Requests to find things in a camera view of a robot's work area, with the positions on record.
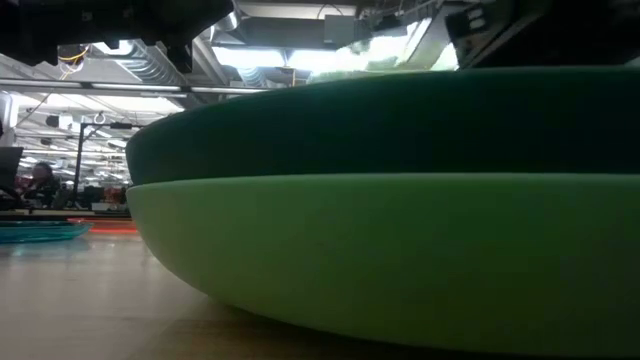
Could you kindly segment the small teal transparent plate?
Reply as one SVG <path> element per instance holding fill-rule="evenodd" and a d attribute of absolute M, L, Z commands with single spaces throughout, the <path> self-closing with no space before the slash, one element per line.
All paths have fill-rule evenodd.
<path fill-rule="evenodd" d="M 0 221 L 0 244 L 71 240 L 92 228 L 69 221 Z"/>

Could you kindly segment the silver ceiling duct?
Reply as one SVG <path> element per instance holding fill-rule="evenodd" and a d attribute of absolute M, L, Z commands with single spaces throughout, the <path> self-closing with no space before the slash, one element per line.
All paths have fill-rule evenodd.
<path fill-rule="evenodd" d="M 117 63 L 146 84 L 186 85 L 185 77 L 157 46 L 146 46 L 141 40 L 124 40 L 126 53 Z"/>

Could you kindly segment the large light green plate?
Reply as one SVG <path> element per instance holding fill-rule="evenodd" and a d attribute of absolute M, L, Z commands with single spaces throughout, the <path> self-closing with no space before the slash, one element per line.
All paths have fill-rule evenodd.
<path fill-rule="evenodd" d="M 342 174 L 139 185 L 154 256 L 219 301 L 350 337 L 640 360 L 640 176 Z"/>

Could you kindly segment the large dark green plate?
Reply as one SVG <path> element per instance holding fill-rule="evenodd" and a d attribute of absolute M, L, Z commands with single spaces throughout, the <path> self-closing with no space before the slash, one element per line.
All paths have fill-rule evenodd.
<path fill-rule="evenodd" d="M 138 131 L 137 185 L 357 173 L 640 174 L 640 68 L 395 73 L 243 95 Z"/>

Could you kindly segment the black metal table frame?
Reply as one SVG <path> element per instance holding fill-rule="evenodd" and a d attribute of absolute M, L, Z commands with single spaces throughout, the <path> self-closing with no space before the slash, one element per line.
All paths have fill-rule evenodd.
<path fill-rule="evenodd" d="M 83 211 L 83 210 L 43 210 L 43 209 L 14 209 L 0 210 L 0 220 L 35 220 L 53 221 L 65 219 L 102 219 L 102 220 L 131 220 L 128 212 L 114 211 Z"/>

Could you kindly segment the person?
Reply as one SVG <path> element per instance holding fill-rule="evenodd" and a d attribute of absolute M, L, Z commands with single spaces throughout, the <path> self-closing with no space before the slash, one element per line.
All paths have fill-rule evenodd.
<path fill-rule="evenodd" d="M 60 188 L 60 181 L 54 176 L 52 167 L 46 162 L 39 162 L 34 165 L 32 178 L 23 189 L 21 197 L 50 208 Z"/>

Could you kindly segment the grey ceiling box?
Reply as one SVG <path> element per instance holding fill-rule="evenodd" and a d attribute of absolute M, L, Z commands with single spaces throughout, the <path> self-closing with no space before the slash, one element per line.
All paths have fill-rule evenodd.
<path fill-rule="evenodd" d="M 325 15 L 323 43 L 338 47 L 350 44 L 355 38 L 355 26 L 353 16 Z"/>

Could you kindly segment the ceiling light strip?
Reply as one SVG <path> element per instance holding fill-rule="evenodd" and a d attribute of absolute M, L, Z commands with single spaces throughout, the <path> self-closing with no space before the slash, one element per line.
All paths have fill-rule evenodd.
<path fill-rule="evenodd" d="M 18 92 L 52 91 L 54 93 L 69 93 L 81 95 L 117 94 L 118 96 L 173 96 L 178 94 L 247 95 L 267 91 L 267 88 L 148 85 L 11 78 L 0 78 L 0 89 Z"/>

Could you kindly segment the black computer monitor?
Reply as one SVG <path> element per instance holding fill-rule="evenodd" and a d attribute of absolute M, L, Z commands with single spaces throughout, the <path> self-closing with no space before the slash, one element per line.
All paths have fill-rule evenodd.
<path fill-rule="evenodd" d="M 23 147 L 0 147 L 0 187 L 13 187 Z"/>

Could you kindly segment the small orange transparent plate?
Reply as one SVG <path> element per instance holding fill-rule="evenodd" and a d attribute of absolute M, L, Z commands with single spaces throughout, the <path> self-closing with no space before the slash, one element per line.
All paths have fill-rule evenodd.
<path fill-rule="evenodd" d="M 68 218 L 76 224 L 89 224 L 91 233 L 98 234 L 137 234 L 135 223 L 130 218 Z"/>

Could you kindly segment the black pole stand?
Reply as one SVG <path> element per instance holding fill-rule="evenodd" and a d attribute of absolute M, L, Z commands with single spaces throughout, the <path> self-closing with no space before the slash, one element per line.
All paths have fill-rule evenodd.
<path fill-rule="evenodd" d="M 75 163 L 75 173 L 73 180 L 73 188 L 72 194 L 70 197 L 71 207 L 78 208 L 76 205 L 79 185 L 80 185 L 80 175 L 81 175 L 81 164 L 82 164 L 82 155 L 84 143 L 89 140 L 98 130 L 101 130 L 103 127 L 108 127 L 116 130 L 132 130 L 132 129 L 142 129 L 144 125 L 141 124 L 132 124 L 132 123 L 124 123 L 124 122 L 113 122 L 113 123 L 80 123 L 80 132 L 78 138 L 78 145 L 76 150 L 76 163 Z"/>

